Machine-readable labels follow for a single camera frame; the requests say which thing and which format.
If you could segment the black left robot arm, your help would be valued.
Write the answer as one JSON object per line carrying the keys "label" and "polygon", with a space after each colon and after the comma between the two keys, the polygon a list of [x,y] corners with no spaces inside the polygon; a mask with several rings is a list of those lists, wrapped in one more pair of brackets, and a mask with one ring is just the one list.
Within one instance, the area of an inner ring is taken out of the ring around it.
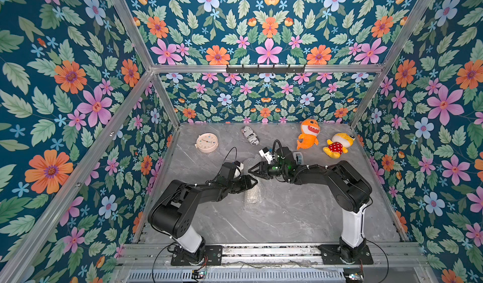
{"label": "black left robot arm", "polygon": [[206,240],[192,227],[197,208],[254,188],[258,181],[243,171],[242,163],[225,162],[217,175],[204,184],[173,180],[148,214],[148,223],[155,231],[172,237],[181,248],[180,256],[190,264],[205,261]]}

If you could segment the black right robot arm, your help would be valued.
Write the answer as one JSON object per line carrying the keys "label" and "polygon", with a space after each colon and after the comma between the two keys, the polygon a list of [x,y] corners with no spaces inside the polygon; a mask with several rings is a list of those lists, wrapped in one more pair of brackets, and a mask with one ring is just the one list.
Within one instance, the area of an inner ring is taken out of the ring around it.
{"label": "black right robot arm", "polygon": [[342,235],[339,246],[331,250],[319,246],[324,260],[339,258],[345,264],[359,263],[368,254],[364,235],[366,209],[372,204],[372,187],[347,161],[329,166],[303,163],[301,152],[281,147],[274,152],[261,150],[263,160],[248,169],[248,173],[261,179],[277,179],[298,186],[319,184],[327,186],[343,210]]}

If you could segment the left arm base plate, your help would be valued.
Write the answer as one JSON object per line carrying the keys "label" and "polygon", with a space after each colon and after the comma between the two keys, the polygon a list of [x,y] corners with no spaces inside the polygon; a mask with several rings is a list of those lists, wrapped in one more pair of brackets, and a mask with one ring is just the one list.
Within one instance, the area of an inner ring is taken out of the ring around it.
{"label": "left arm base plate", "polygon": [[174,248],[171,266],[219,266],[222,256],[221,245],[204,245],[195,253],[190,253],[178,245]]}

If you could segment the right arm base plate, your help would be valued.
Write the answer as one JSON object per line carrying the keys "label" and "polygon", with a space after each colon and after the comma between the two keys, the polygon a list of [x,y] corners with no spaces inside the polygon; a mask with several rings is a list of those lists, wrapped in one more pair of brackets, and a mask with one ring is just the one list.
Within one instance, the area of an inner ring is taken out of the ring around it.
{"label": "right arm base plate", "polygon": [[321,258],[325,265],[373,265],[369,247],[366,244],[361,244],[356,248],[348,245],[320,245],[318,250],[321,252]]}

